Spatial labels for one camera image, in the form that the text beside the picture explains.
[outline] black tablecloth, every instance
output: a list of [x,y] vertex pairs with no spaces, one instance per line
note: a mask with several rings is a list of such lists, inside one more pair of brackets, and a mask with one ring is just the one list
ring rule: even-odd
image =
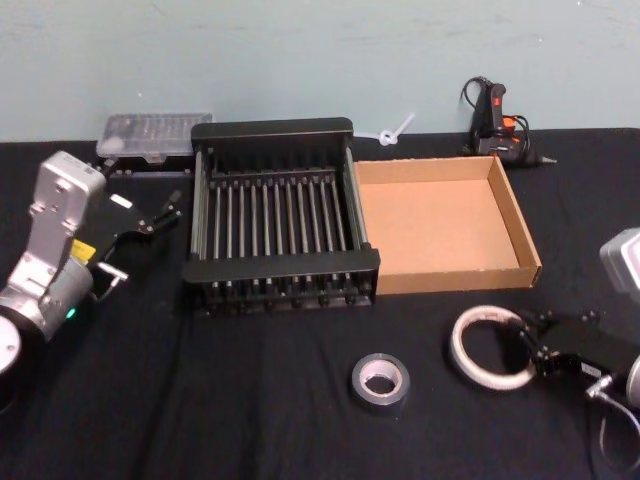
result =
[[[463,139],[406,135],[384,149],[365,140],[355,154],[452,156]],[[0,478],[588,478],[579,385],[537,379],[495,394],[470,386],[447,358],[456,317],[481,303],[598,309],[603,329],[640,342],[639,307],[614,292],[598,258],[608,239],[640,225],[639,131],[533,139],[559,160],[509,173],[544,265],[535,288],[189,318],[176,308],[185,219],[170,243],[136,249],[126,287],[80,308],[52,342],[27,401],[0,418]],[[59,149],[95,158],[93,142],[0,145],[0,278],[24,248],[38,165]],[[152,213],[176,186],[188,192],[189,180],[113,178],[109,189]],[[498,368],[491,333],[469,337],[479,361]],[[350,400],[351,368],[372,352],[398,357],[411,374],[398,420],[372,417]]]

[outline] dish rack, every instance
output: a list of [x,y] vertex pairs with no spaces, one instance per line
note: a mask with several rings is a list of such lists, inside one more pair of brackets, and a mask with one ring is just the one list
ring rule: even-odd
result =
[[346,118],[201,123],[189,259],[198,307],[219,312],[369,305],[367,240]]

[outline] duct tape roll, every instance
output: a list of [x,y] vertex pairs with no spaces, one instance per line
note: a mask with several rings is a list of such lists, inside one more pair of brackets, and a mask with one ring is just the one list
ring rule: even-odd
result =
[[[374,379],[389,384],[388,391],[375,391],[371,385]],[[355,399],[377,415],[399,416],[410,384],[409,372],[402,362],[384,353],[373,353],[360,359],[351,373]]]

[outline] zip tie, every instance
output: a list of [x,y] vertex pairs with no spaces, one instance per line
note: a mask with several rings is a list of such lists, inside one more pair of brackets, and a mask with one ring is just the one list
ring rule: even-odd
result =
[[354,137],[360,138],[371,138],[373,140],[378,140],[380,145],[386,147],[387,145],[395,145],[398,143],[398,136],[406,130],[413,119],[416,118],[415,113],[409,114],[409,116],[405,119],[404,122],[396,129],[395,132],[391,130],[382,130],[380,133],[369,133],[369,132],[354,132]]

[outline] brown cardboard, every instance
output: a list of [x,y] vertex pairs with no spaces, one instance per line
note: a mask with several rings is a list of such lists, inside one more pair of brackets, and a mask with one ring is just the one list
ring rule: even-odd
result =
[[379,294],[534,284],[540,259],[498,160],[355,165]]

